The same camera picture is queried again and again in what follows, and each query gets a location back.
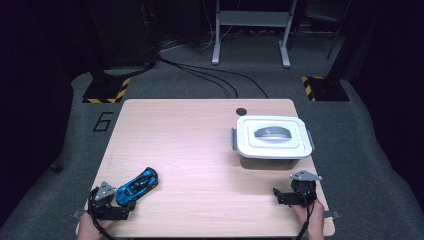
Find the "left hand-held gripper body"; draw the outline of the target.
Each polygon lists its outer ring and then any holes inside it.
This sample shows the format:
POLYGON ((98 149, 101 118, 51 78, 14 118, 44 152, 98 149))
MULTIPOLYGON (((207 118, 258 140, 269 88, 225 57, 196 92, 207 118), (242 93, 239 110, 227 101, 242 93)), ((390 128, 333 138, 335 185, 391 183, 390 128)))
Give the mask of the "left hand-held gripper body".
POLYGON ((113 206, 116 189, 107 182, 95 187, 88 197, 87 212, 93 219, 126 220, 130 210, 127 207, 113 206))

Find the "person's right hand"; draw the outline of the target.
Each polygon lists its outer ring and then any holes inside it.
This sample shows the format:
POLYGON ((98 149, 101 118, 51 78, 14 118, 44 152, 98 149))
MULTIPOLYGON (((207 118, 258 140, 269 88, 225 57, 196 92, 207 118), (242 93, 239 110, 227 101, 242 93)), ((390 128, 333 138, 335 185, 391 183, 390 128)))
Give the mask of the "person's right hand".
POLYGON ((322 231, 324 228, 324 206, 319 200, 315 200, 310 210, 300 205, 293 205, 292 209, 301 224, 309 221, 308 230, 322 231))

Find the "person's left hand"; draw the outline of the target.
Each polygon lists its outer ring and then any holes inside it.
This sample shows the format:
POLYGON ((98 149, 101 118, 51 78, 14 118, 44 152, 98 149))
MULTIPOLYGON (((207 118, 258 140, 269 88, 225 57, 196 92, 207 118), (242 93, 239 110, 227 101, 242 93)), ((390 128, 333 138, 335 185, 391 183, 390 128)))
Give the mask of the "person's left hand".
POLYGON ((76 240, 100 240, 102 237, 103 234, 94 225, 92 217, 84 212, 79 220, 76 240))

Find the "blue toy car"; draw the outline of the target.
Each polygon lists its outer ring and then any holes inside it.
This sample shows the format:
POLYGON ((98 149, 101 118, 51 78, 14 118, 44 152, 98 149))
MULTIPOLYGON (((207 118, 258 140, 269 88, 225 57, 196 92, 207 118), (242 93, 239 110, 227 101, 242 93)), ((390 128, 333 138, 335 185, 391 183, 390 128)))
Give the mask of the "blue toy car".
POLYGON ((122 185, 116 192, 116 202, 120 206, 127 206, 130 202, 136 202, 158 185, 158 174, 147 167, 141 174, 122 185))

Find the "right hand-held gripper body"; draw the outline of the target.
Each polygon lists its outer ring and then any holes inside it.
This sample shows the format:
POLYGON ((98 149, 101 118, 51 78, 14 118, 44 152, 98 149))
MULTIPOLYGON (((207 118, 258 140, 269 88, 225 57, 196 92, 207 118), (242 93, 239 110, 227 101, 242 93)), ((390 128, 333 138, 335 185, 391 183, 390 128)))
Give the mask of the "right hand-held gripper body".
POLYGON ((306 170, 301 170, 290 176, 291 188, 295 195, 295 205, 309 206, 317 199, 317 182, 322 177, 306 170))

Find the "dark curtain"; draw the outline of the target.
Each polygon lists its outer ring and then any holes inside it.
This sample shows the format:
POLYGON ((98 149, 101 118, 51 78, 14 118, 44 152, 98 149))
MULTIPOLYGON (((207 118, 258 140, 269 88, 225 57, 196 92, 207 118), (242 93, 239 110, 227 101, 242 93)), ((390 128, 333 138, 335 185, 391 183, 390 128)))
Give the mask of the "dark curtain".
POLYGON ((365 103, 392 168, 424 187, 424 0, 357 0, 372 29, 353 86, 365 103))
POLYGON ((62 152, 73 89, 24 0, 0 0, 0 226, 62 152))

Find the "white lidded storage box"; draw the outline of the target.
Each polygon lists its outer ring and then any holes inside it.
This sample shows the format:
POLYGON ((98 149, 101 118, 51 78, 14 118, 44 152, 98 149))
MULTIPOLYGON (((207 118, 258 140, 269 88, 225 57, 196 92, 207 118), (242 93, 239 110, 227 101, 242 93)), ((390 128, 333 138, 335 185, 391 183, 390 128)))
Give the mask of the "white lidded storage box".
POLYGON ((309 157, 314 144, 297 117, 246 115, 232 129, 232 148, 251 159, 298 160, 309 157))

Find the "dark cabinet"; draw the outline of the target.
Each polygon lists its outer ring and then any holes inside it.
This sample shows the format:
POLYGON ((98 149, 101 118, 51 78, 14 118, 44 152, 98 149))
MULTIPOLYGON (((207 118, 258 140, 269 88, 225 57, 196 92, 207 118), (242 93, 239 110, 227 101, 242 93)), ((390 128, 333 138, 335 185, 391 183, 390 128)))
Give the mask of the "dark cabinet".
POLYGON ((110 67, 155 62, 143 0, 88 0, 88 4, 110 67))

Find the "black stand with striped base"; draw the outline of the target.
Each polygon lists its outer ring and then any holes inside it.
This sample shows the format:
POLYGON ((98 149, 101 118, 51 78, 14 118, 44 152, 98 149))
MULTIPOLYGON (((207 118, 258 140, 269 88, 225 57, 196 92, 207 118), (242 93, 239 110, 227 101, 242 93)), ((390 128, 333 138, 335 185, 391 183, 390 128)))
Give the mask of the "black stand with striped base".
POLYGON ((86 102, 91 103, 118 103, 125 94, 129 84, 129 77, 125 75, 111 75, 105 72, 103 61, 106 58, 103 45, 98 33, 96 21, 90 9, 90 1, 84 3, 87 19, 87 30, 84 36, 84 50, 86 64, 92 76, 92 81, 83 95, 86 102))
POLYGON ((348 101, 340 78, 352 60, 360 45, 361 17, 355 17, 356 0, 325 0, 307 5, 305 15, 322 24, 330 25, 334 30, 334 39, 327 57, 331 56, 337 38, 344 25, 348 25, 346 39, 325 77, 303 76, 301 78, 310 101, 348 101))

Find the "white metal frame stand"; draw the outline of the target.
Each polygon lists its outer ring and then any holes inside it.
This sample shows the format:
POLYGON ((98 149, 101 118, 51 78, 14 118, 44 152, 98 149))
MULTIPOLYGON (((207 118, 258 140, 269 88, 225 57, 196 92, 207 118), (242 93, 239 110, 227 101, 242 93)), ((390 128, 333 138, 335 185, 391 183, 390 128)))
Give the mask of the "white metal frame stand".
POLYGON ((284 68, 291 67, 287 42, 295 15, 298 0, 290 0, 290 8, 285 12, 222 10, 221 0, 216 0, 215 8, 215 44, 211 63, 220 63, 221 27, 222 26, 251 26, 251 27, 280 27, 284 29, 283 38, 278 42, 281 61, 284 68))

